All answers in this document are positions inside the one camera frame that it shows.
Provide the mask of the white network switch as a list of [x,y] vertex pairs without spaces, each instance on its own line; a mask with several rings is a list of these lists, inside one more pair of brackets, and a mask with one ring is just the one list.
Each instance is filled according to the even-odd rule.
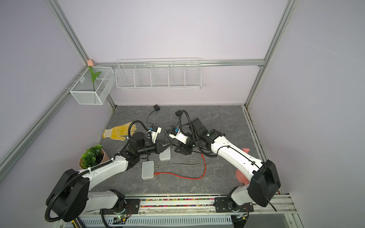
[[143,180],[149,180],[154,178],[154,161],[144,161],[142,162],[142,174],[141,177]]
[[171,147],[168,147],[167,149],[165,149],[163,152],[161,152],[159,154],[159,159],[161,161],[168,161],[171,159],[171,151],[170,151]]

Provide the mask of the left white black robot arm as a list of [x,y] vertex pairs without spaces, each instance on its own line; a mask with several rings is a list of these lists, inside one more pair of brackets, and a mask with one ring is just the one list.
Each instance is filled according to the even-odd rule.
[[160,154],[170,146],[167,141],[158,140],[160,127],[145,128],[145,132],[128,134],[126,145],[108,161],[80,171],[69,169],[63,173],[46,200],[45,221],[63,220],[69,222],[89,211],[126,211],[125,195],[110,189],[106,192],[92,192],[104,180],[123,173],[141,160],[142,155]]

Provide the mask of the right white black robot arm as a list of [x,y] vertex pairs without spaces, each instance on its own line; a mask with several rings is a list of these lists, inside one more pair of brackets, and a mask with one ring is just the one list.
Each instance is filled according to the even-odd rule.
[[200,119],[196,118],[187,125],[191,132],[184,133],[181,127],[173,127],[169,136],[179,141],[176,152],[190,154],[197,148],[206,156],[220,156],[239,170],[249,181],[248,184],[234,188],[226,197],[227,208],[238,211],[243,205],[255,202],[267,207],[281,187],[276,165],[262,161],[245,153],[232,144],[223,133],[207,130]]

